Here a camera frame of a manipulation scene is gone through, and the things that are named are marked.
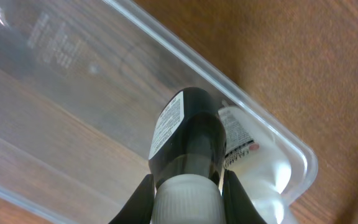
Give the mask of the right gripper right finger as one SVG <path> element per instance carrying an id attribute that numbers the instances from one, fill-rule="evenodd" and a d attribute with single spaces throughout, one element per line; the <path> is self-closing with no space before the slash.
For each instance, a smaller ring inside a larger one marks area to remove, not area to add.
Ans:
<path id="1" fill-rule="evenodd" d="M 222 196 L 227 224 L 266 224 L 231 170 L 224 170 Z"/>

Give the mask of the dark bottle white cap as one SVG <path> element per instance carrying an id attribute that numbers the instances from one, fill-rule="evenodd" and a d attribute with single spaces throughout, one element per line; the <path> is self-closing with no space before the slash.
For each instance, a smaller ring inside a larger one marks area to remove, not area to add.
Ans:
<path id="1" fill-rule="evenodd" d="M 160 113 L 149 153 L 152 223 L 225 223 L 219 181 L 226 132 L 213 97 L 188 87 Z"/>

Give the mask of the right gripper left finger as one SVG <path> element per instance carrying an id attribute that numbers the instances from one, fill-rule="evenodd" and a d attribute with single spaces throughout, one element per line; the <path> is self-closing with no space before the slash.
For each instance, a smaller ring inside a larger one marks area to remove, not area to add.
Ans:
<path id="1" fill-rule="evenodd" d="M 154 198 L 154 177 L 147 174 L 109 224 L 150 224 Z"/>

